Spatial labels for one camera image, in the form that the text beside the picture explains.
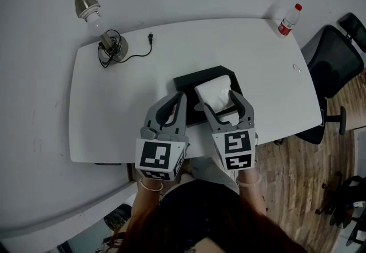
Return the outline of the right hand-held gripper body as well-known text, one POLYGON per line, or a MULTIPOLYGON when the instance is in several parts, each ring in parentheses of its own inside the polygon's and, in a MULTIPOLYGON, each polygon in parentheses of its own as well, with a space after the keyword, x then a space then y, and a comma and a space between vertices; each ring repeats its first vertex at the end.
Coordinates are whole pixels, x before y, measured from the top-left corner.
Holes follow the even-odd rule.
POLYGON ((212 128, 212 137, 226 171, 240 171, 254 167, 256 147, 254 128, 212 128))

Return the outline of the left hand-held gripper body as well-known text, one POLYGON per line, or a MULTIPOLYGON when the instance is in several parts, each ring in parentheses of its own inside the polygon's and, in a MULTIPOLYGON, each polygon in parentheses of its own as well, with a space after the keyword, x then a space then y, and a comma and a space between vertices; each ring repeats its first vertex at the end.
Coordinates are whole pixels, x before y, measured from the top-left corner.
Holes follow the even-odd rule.
POLYGON ((135 168, 142 177, 173 181, 186 158, 188 146, 186 136, 143 127, 141 137, 136 141, 135 168))

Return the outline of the white plastic bag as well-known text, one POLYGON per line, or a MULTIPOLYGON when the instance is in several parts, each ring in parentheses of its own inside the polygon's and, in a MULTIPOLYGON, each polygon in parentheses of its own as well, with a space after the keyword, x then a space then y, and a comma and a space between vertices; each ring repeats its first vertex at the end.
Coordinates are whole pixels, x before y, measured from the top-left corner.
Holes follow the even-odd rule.
POLYGON ((223 75, 196 86, 195 91, 199 101, 207 103, 215 113, 221 112, 233 106, 229 97, 231 80, 228 75, 223 75))

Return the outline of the black box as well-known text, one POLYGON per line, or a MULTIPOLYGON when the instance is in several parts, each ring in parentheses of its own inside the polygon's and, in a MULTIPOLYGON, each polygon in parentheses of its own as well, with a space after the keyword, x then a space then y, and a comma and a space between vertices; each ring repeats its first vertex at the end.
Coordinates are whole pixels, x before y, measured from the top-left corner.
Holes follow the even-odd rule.
POLYGON ((231 89, 239 94, 242 94, 234 71, 231 71, 221 65, 173 79, 176 91, 182 91, 187 96, 187 127, 192 127, 207 122, 206 115, 202 109, 199 97, 194 88, 200 84, 223 75, 229 76, 231 80, 231 89))

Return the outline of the person's right forearm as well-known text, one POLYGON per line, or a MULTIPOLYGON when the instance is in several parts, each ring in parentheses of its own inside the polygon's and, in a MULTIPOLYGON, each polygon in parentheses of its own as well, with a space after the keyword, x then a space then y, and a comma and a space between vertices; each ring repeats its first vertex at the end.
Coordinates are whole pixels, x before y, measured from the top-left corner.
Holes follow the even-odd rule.
MULTIPOLYGON (((258 173, 256 168, 244 169, 238 172, 237 177, 239 177, 240 181, 245 183, 252 183, 257 181, 258 173)), ((246 200, 258 213, 262 215, 266 215, 266 205, 264 196, 261 190, 261 183, 252 187, 239 187, 240 197, 246 200)))

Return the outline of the person's left forearm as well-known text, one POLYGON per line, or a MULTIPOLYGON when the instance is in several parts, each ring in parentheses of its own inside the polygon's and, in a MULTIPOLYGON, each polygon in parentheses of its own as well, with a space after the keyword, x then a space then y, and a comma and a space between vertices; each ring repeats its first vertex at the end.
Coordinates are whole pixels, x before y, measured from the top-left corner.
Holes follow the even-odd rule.
MULTIPOLYGON (((162 181, 156 179, 146 178, 146 180, 144 180, 144 184, 153 189, 159 188, 160 183, 162 183, 162 181)), ((159 205, 160 192, 148 191, 140 186, 138 182, 138 191, 132 205, 130 223, 159 205)))

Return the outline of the gold bangle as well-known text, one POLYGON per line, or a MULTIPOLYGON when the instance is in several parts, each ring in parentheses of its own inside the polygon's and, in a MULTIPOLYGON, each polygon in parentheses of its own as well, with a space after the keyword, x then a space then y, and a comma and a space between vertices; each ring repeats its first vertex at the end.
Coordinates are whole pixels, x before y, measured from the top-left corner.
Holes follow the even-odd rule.
POLYGON ((162 183, 160 183, 160 187, 159 188, 156 188, 156 189, 153 189, 153 188, 150 188, 148 186, 146 186, 144 184, 144 180, 146 180, 146 178, 142 177, 140 178, 139 180, 139 185, 142 186, 144 189, 148 190, 148 191, 152 191, 152 192, 160 192, 162 191, 162 189, 164 188, 164 185, 162 183))

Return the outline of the pale pink bangle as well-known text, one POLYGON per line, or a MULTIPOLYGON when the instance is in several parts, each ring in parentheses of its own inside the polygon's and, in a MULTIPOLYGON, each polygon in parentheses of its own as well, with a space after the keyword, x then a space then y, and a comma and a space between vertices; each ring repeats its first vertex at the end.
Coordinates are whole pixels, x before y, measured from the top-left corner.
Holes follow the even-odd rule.
POLYGON ((245 187, 245 188, 259 185, 261 182, 262 182, 262 176, 261 175, 258 176, 257 181, 254 181, 252 183, 245 183, 243 181, 240 181, 239 177, 236 178, 237 185, 240 186, 240 187, 245 187))

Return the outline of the person's light grey trousers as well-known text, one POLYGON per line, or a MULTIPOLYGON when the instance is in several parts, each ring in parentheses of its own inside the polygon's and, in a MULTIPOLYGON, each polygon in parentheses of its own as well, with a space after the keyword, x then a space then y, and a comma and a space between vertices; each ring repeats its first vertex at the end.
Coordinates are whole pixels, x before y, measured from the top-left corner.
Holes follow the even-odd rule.
POLYGON ((193 180, 204 180, 211 183, 222 184, 239 194, 237 183, 222 171, 211 157, 195 157, 184 161, 178 185, 193 180))

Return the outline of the person's black top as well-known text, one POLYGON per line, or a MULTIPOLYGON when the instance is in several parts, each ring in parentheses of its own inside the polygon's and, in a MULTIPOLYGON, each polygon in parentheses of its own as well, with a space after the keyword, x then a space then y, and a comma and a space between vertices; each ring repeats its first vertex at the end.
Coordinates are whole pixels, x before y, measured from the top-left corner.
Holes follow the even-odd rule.
POLYGON ((253 242, 253 214, 228 187, 193 180, 167 193, 158 212, 162 229, 160 249, 183 253, 209 238, 225 252, 253 242))

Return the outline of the black round bin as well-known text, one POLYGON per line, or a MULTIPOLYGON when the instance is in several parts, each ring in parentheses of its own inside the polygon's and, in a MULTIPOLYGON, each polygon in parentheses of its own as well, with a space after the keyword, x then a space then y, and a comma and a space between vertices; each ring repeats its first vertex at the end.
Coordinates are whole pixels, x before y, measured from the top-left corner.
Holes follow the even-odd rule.
POLYGON ((131 211, 130 205, 121 204, 104 217, 104 222, 112 231, 120 229, 131 218, 131 211))

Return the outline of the clear bottle with red cap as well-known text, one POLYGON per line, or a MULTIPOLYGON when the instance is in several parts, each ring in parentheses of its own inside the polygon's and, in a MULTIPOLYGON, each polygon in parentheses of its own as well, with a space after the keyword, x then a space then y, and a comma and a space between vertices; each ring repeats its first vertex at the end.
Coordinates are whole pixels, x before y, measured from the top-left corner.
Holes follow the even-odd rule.
POLYGON ((280 37, 287 37, 289 35, 299 21, 302 9, 303 7, 297 3, 285 14, 277 28, 277 33, 280 37))

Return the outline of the black mesh office chair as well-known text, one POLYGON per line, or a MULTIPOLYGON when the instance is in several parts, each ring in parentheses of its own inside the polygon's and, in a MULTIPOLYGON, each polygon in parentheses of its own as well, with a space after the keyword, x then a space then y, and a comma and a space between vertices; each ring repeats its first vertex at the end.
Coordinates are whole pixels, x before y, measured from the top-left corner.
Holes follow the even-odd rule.
POLYGON ((328 122, 339 123, 339 134, 346 129, 347 113, 343 106, 339 115, 327 114, 327 99, 334 97, 351 79, 364 69, 364 61, 352 45, 355 42, 366 53, 366 26, 348 13, 338 21, 343 34, 332 25, 324 26, 301 50, 308 60, 307 67, 317 94, 321 123, 296 136, 311 144, 319 145, 328 122))

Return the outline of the white vent panel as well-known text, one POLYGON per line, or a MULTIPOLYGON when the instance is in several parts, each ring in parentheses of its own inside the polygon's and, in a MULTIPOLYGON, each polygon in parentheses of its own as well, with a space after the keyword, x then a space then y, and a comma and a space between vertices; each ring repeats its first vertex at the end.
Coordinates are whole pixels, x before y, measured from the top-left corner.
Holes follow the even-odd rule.
POLYGON ((354 174, 366 177, 366 126, 353 131, 355 147, 354 174))

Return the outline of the silver desk lamp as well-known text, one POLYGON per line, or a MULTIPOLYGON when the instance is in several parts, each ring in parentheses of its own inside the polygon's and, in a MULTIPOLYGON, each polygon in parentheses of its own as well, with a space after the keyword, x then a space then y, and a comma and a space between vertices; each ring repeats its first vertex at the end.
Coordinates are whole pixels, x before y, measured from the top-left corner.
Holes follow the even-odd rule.
POLYGON ((107 68, 110 64, 122 62, 129 45, 118 31, 106 28, 98 0, 74 0, 74 4, 77 17, 87 23, 89 34, 99 39, 97 55, 101 65, 107 68))

